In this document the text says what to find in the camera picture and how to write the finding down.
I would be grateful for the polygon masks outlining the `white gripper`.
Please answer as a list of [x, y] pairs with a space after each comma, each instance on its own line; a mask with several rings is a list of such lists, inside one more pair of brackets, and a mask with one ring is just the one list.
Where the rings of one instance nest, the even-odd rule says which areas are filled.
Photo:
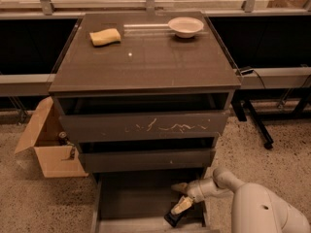
[[216, 197], [220, 190], [212, 178], [195, 180], [190, 183], [175, 183], [171, 189], [187, 196], [182, 196], [178, 203], [171, 209], [171, 214], [176, 216], [189, 209], [193, 202], [199, 203], [210, 196]]

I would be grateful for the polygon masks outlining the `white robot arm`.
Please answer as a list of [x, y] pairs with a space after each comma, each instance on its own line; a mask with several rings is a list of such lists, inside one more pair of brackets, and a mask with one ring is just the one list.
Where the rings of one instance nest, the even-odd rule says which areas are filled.
[[310, 233], [310, 223], [301, 211], [265, 186], [239, 180], [226, 168], [216, 168], [210, 178], [173, 184], [171, 188], [183, 193], [164, 216], [172, 227], [192, 205], [231, 191], [231, 233]]

